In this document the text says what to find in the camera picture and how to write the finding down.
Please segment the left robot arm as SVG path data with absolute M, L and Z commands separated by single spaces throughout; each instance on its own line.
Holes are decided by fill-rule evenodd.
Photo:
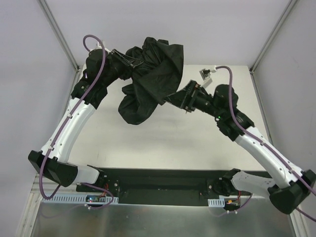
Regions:
M 62 120 L 40 151 L 31 151 L 28 156 L 38 174 L 63 187 L 102 182 L 98 168 L 69 163 L 70 153 L 84 125 L 107 95 L 108 86 L 117 79 L 130 78 L 142 62 L 115 49 L 90 51 Z

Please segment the black folding umbrella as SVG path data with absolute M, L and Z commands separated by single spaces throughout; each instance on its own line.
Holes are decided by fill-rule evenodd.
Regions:
M 142 47 L 130 48 L 125 54 L 143 63 L 127 76 L 132 83 L 121 89 L 124 98 L 118 112 L 126 123 L 139 125 L 164 104 L 167 95 L 177 91 L 183 76 L 184 47 L 147 37 Z

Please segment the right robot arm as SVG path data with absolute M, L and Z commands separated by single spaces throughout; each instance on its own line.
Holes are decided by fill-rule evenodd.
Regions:
M 238 96 L 231 84 L 217 86 L 211 95 L 192 80 L 164 100 L 187 112 L 199 110 L 214 117 L 220 132 L 249 152 L 270 175 L 263 178 L 233 169 L 224 178 L 226 187 L 267 198 L 284 214 L 292 213 L 312 192 L 316 174 L 289 161 L 263 137 L 237 108 Z

